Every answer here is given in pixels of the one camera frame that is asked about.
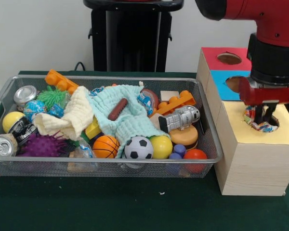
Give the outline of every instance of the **blue box face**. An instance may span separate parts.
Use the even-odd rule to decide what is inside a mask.
[[[217,87],[217,91],[224,101],[240,101],[238,93],[233,92],[226,84],[226,80],[233,76],[248,77],[250,71],[211,71],[211,76]]]

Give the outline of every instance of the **toy astronaut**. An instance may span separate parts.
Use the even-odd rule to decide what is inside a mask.
[[[184,130],[200,119],[200,111],[193,106],[183,106],[173,113],[158,118],[160,129],[166,133],[174,129]]]

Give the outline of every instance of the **soccer ball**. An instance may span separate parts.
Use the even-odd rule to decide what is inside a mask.
[[[153,146],[146,137],[135,136],[127,141],[124,153],[126,158],[131,159],[151,159],[153,156]]]

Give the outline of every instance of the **metal basket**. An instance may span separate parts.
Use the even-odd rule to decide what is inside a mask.
[[[19,75],[10,78],[0,92],[0,134],[3,117],[16,111],[13,95],[22,86],[33,85],[38,90],[47,87],[45,76]],[[92,90],[100,86],[116,84],[144,86],[158,93],[161,90],[190,91],[202,111],[201,122],[196,123],[198,146],[206,160],[172,159],[99,159],[69,158],[73,146],[66,148],[61,157],[0,157],[0,176],[49,176],[49,177],[193,177],[203,178],[212,165],[218,162],[222,148],[216,133],[203,88],[191,78],[151,78],[151,77],[73,77],[69,79],[80,86]]]

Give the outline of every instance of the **table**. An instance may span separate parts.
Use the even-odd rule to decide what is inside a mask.
[[[204,179],[0,177],[0,230],[289,231],[289,187],[284,197],[221,196],[214,169]]]

